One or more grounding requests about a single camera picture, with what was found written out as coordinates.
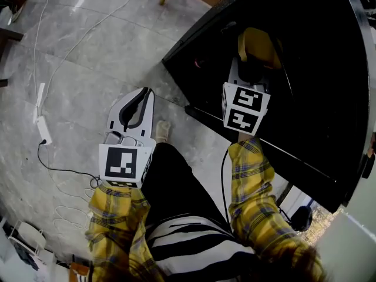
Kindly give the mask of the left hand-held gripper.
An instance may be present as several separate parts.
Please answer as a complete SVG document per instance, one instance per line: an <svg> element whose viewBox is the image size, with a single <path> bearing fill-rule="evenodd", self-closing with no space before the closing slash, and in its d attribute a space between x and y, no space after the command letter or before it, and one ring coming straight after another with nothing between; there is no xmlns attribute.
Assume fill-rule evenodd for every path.
<svg viewBox="0 0 376 282"><path fill-rule="evenodd" d="M139 120L129 124L139 103ZM155 94L140 88L118 100L110 109L108 127L126 127L125 132L110 130L99 145L99 177L114 187L140 189L152 162L156 141L151 138Z"/></svg>

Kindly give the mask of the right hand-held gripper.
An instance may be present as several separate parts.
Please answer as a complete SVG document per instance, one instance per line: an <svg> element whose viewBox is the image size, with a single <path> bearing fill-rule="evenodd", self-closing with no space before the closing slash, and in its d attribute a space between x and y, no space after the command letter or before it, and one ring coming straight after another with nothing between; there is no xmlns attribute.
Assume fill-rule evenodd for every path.
<svg viewBox="0 0 376 282"><path fill-rule="evenodd" d="M243 83L239 77L237 58L231 62L228 82L223 84L223 125L224 127L248 135L255 135L267 112L271 96L268 93L233 83ZM260 83L264 91L270 91L270 74L263 70Z"/></svg>

